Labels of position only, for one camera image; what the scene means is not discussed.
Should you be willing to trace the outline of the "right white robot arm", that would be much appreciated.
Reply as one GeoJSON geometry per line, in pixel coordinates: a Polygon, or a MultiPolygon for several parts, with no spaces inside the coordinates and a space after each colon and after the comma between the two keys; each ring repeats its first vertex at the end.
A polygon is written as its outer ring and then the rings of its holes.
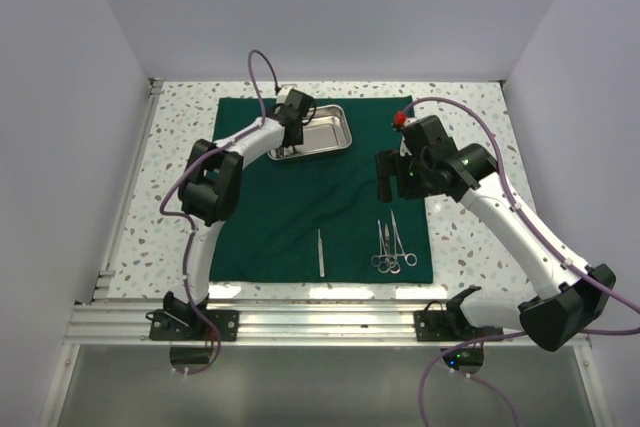
{"type": "Polygon", "coordinates": [[[445,195],[460,203],[501,242],[534,291],[469,286],[443,310],[424,312],[428,328],[453,340],[521,330],[554,352],[602,314],[614,272],[564,245],[522,202],[496,155],[477,143],[457,147],[434,115],[417,119],[399,112],[393,127],[402,136],[399,148],[375,156],[379,200],[445,195]]]}

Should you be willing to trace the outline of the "steel surgical scissors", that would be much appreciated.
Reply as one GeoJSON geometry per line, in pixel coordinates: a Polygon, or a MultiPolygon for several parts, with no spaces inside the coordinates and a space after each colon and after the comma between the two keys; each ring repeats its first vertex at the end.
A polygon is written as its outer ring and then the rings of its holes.
{"type": "Polygon", "coordinates": [[[384,224],[384,226],[382,226],[382,229],[383,229],[384,236],[386,237],[386,242],[387,242],[387,245],[388,245],[388,251],[391,254],[391,256],[393,258],[393,261],[394,261],[394,266],[392,267],[392,269],[389,272],[389,274],[392,274],[392,275],[399,274],[400,271],[401,271],[401,267],[399,265],[399,261],[396,260],[394,254],[391,251],[391,234],[390,234],[389,227],[388,227],[387,224],[384,224]]]}

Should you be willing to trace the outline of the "small steel hemostat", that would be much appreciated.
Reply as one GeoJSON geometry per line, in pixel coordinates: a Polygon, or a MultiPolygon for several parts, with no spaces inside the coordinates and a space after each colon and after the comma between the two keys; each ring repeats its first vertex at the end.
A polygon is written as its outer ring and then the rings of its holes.
{"type": "Polygon", "coordinates": [[[381,221],[377,221],[378,249],[379,252],[371,257],[371,265],[380,273],[389,273],[394,266],[394,261],[388,251],[386,237],[384,236],[381,221]]]}

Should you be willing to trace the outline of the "long steel hemostat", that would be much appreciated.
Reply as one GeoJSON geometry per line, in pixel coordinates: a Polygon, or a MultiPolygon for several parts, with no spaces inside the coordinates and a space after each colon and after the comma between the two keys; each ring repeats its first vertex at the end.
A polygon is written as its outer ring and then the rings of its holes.
{"type": "Polygon", "coordinates": [[[394,211],[391,211],[391,225],[393,229],[394,256],[396,260],[402,260],[409,267],[416,266],[418,263],[417,255],[405,250],[394,211]]]}

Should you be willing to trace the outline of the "stainless steel tray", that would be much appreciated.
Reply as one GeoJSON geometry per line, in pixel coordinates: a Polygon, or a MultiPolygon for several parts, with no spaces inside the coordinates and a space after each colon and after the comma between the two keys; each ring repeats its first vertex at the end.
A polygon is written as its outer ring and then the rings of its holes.
{"type": "Polygon", "coordinates": [[[332,154],[349,148],[353,137],[344,109],[338,104],[320,106],[314,118],[303,127],[303,143],[268,152],[273,161],[332,154]]]}

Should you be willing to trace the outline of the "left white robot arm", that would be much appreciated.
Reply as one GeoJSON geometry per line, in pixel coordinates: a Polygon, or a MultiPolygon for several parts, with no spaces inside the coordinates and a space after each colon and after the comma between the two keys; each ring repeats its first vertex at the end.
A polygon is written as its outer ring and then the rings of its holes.
{"type": "Polygon", "coordinates": [[[160,204],[160,213],[181,217],[190,226],[182,266],[181,285],[163,299],[163,311],[185,339],[203,334],[219,339],[217,326],[208,318],[211,260],[225,222],[239,202],[243,170],[266,153],[303,143],[308,112],[315,108],[310,95],[285,89],[252,123],[214,142],[197,141],[181,177],[160,204]]]}

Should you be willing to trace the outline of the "steel scalpel handle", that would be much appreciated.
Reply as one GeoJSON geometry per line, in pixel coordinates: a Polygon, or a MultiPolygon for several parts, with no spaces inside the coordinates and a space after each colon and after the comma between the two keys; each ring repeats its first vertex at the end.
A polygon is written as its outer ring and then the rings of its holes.
{"type": "Polygon", "coordinates": [[[318,247],[319,276],[320,278],[324,279],[326,275],[326,270],[325,270],[325,260],[324,260],[324,245],[323,245],[321,229],[317,229],[317,247],[318,247]]]}

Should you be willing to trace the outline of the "green surgical cloth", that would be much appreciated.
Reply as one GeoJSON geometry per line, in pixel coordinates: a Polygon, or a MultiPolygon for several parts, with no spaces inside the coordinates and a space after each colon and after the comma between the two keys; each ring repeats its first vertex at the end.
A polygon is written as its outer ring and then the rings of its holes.
{"type": "Polygon", "coordinates": [[[353,136],[332,154],[273,161],[262,156],[243,171],[239,203],[223,226],[212,257],[213,282],[419,283],[433,281],[425,203],[377,198],[374,156],[394,149],[400,137],[391,122],[410,97],[339,99],[353,136]],[[392,229],[394,211],[416,266],[382,274],[377,221],[392,229]],[[324,245],[325,278],[319,276],[317,229],[324,245]]]}

